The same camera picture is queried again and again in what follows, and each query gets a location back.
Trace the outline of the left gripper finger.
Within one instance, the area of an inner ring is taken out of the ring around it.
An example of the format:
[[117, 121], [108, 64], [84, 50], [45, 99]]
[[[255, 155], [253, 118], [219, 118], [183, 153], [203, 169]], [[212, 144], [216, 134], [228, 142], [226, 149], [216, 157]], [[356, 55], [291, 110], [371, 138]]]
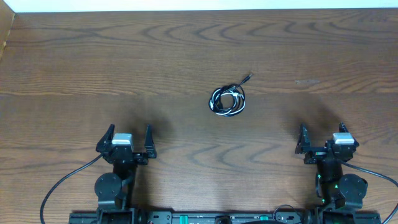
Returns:
[[146, 149], [146, 153], [147, 153], [147, 156], [149, 159], [157, 158], [157, 151], [155, 149], [155, 144], [154, 144], [154, 140], [152, 137], [152, 129], [149, 124], [147, 125], [147, 128], [146, 128], [144, 147]]
[[108, 130], [105, 132], [103, 137], [98, 141], [96, 145], [96, 152], [105, 152], [107, 147], [112, 144], [114, 128], [114, 124], [109, 125]]

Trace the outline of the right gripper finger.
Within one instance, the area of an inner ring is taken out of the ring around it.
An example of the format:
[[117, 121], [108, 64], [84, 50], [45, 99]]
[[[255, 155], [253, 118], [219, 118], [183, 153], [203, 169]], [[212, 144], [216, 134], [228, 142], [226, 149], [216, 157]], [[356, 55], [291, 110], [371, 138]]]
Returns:
[[[340, 124], [339, 124], [339, 133], [350, 133], [349, 131], [348, 131], [348, 128], [346, 127], [346, 125], [344, 124], [344, 122], [341, 122]], [[352, 145], [355, 145], [356, 147], [358, 147], [359, 146], [359, 142], [355, 139], [355, 143], [354, 144], [352, 144]]]
[[295, 153], [305, 154], [309, 151], [309, 149], [310, 149], [310, 139], [308, 136], [308, 129], [304, 124], [301, 124], [298, 141], [295, 148]]

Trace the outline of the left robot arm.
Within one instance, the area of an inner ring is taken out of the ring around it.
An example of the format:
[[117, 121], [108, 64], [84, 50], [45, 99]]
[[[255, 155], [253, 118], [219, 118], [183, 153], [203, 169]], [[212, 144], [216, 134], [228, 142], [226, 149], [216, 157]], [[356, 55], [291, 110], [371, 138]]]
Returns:
[[152, 137], [152, 128], [146, 127], [144, 152], [134, 150], [133, 136], [128, 133], [115, 133], [111, 124], [96, 145], [113, 171], [101, 175], [95, 183], [98, 197], [98, 223], [146, 223], [147, 214], [131, 203], [137, 168], [157, 157]]

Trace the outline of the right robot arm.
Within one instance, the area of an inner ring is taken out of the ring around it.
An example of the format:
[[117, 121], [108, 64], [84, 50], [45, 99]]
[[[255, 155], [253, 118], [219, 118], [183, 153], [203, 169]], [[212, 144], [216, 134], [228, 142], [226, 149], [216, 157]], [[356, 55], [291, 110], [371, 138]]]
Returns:
[[304, 223], [354, 223], [363, 207], [368, 183], [355, 174], [344, 174], [342, 165], [353, 158], [359, 143], [343, 123], [324, 146], [312, 146], [308, 129], [300, 125], [296, 154], [306, 165], [316, 165], [315, 188], [322, 205], [305, 212]]

